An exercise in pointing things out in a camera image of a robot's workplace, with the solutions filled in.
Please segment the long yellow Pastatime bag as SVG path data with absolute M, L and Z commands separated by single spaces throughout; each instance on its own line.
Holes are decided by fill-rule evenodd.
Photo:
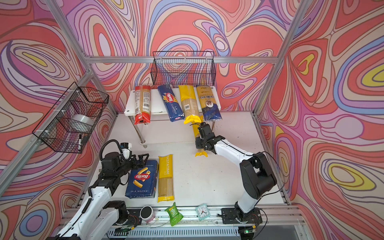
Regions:
M 198 147 L 197 142 L 198 142 L 198 139 L 200 138 L 200 132 L 198 130 L 198 127 L 200 126 L 200 124 L 199 123 L 192 123 L 191 126 L 193 127 L 193 131 L 194 131 L 196 147 Z M 195 154 L 195 157 L 198 157 L 198 156 L 208 157 L 208 154 L 206 153 L 206 151 L 204 149 L 198 149 L 197 148 L 197 153 Z

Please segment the dark blue yellow spaghetti bag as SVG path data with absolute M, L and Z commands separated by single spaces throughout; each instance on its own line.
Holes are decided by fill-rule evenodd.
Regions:
M 197 86 L 197 93 L 204 120 L 206 122 L 215 122 L 222 120 L 219 107 L 215 100 L 210 86 Z

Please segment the blue Barilla rigatoni box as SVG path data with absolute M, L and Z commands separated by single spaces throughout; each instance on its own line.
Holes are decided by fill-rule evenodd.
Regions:
M 154 198 L 158 180 L 159 165 L 148 160 L 142 169 L 131 170 L 125 196 L 129 199 Z

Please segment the blue Barilla spaghetti box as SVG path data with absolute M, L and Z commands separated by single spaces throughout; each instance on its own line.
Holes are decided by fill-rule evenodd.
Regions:
M 168 116 L 171 122 L 184 120 L 185 114 L 176 99 L 176 96 L 170 85 L 158 86 L 158 92 L 163 99 Z

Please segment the yellow barcode spaghetti bag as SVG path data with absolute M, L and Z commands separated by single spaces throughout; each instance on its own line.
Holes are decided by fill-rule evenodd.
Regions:
M 201 123 L 199 114 L 198 103 L 193 86 L 181 85 L 179 86 L 181 97 L 181 107 L 185 114 L 184 124 Z

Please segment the short yellow Pastatime bag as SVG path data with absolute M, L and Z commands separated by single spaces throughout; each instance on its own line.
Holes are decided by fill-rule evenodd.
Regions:
M 159 157 L 158 202 L 173 201 L 173 155 Z

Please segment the red spaghetti bag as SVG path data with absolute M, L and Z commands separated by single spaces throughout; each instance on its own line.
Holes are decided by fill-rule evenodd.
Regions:
M 151 86 L 135 87 L 135 125 L 151 121 Z

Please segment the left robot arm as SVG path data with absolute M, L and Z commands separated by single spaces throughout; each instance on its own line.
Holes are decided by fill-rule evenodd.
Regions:
M 130 217 L 125 201 L 111 198 L 123 183 L 121 178 L 146 166 L 149 154 L 132 154 L 132 145 L 109 140 L 101 147 L 102 170 L 88 187 L 88 198 L 71 220 L 48 240 L 101 240 L 113 225 L 124 225 Z

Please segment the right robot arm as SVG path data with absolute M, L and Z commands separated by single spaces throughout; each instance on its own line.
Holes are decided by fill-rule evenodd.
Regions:
M 207 123 L 195 124 L 199 132 L 196 147 L 222 156 L 240 169 L 243 187 L 242 197 L 234 205 L 231 220 L 244 222 L 256 209 L 262 196 L 277 185 L 274 171 L 264 153 L 253 154 L 236 147 L 223 136 L 216 136 Z

